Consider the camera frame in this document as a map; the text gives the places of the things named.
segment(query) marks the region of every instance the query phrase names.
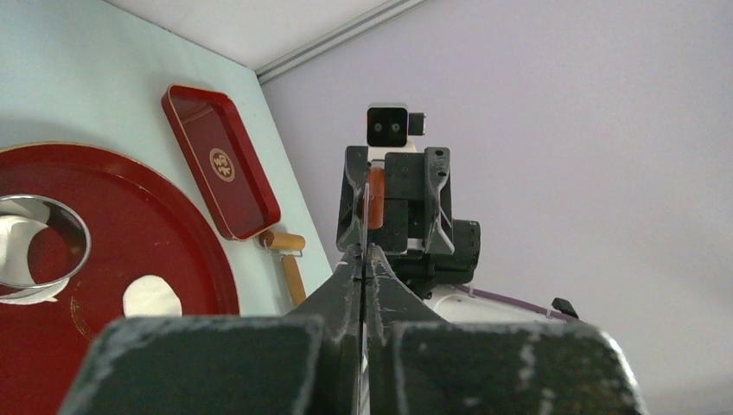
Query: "wooden handle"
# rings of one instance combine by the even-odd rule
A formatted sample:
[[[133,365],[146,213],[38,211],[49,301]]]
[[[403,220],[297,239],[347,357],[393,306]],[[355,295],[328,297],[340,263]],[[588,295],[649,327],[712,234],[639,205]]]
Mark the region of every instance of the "wooden handle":
[[[385,170],[379,167],[369,169],[369,217],[367,229],[379,229],[385,220]]]
[[[292,255],[283,256],[283,270],[285,271],[285,281],[288,283],[288,291],[290,291],[290,299],[296,307],[305,301],[305,288],[303,287],[303,279],[300,277],[300,270],[297,267],[296,257]]]
[[[264,231],[259,235],[259,243],[267,249],[302,251],[305,238],[291,233]]]

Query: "wall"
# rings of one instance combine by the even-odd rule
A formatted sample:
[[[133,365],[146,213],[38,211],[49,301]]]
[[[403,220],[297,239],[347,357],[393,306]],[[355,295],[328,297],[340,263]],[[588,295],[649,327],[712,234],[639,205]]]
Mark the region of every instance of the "wall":
[[[477,288],[569,298],[654,413],[733,408],[733,3],[436,0],[265,96],[330,260],[344,147],[406,102],[481,223]]]

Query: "camera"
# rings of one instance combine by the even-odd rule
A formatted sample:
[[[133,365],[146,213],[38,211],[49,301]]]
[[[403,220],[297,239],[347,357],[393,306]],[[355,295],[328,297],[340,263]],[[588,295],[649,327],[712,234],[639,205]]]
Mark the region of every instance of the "camera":
[[[407,106],[373,105],[366,111],[366,143],[372,147],[405,147],[407,136],[424,135],[425,114]]]

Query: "stainless steel ring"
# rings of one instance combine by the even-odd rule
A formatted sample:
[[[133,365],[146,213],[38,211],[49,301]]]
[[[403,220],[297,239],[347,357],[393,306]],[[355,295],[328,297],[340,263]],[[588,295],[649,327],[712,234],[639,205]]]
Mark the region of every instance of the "stainless steel ring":
[[[66,282],[84,266],[92,248],[92,236],[81,217],[69,206],[40,195],[6,195],[0,196],[0,285],[20,290],[4,297],[18,298],[18,294],[28,295],[40,289]],[[28,264],[28,247],[36,233],[45,227],[52,228],[64,240],[69,258],[74,262],[71,271],[47,282],[36,283],[30,272],[21,265],[9,266],[11,261],[25,261]],[[21,272],[28,276],[19,276]],[[34,281],[33,284],[19,284],[18,279]]]

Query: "gold logo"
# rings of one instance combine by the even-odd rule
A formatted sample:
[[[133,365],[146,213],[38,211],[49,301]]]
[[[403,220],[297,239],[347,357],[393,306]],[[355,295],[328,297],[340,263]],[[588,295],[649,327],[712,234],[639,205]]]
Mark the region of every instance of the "gold logo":
[[[234,166],[232,159],[226,155],[222,149],[212,148],[208,153],[208,159],[211,161],[211,168],[214,173],[224,182],[234,180]]]

